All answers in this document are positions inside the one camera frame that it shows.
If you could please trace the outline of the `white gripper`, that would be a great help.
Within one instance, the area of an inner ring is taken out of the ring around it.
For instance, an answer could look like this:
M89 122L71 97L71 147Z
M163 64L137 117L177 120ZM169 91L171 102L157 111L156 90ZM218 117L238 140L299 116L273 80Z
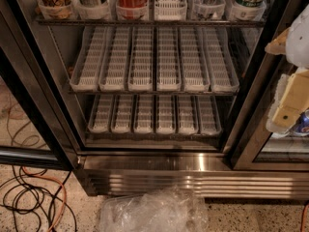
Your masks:
M292 75L282 74L277 82L274 101L270 106L266 128L286 134L309 108L309 5L287 28L267 44L265 52L285 55L300 69Z

